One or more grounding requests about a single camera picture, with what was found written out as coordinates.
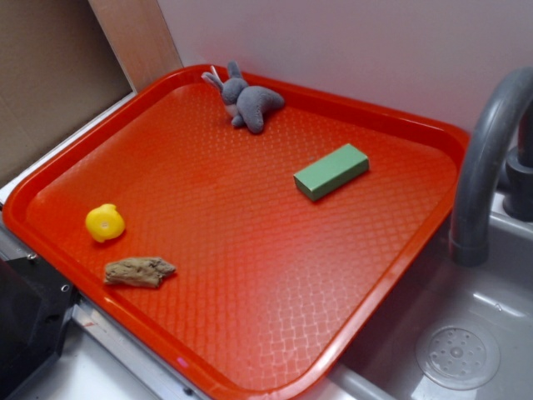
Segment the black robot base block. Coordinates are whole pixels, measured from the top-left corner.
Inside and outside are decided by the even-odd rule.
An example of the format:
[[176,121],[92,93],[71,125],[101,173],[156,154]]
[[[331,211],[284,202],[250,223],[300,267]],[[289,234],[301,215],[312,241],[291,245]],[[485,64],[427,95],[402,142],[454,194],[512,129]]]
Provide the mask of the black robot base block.
[[1,261],[1,398],[22,388],[62,355],[77,290],[36,257]]

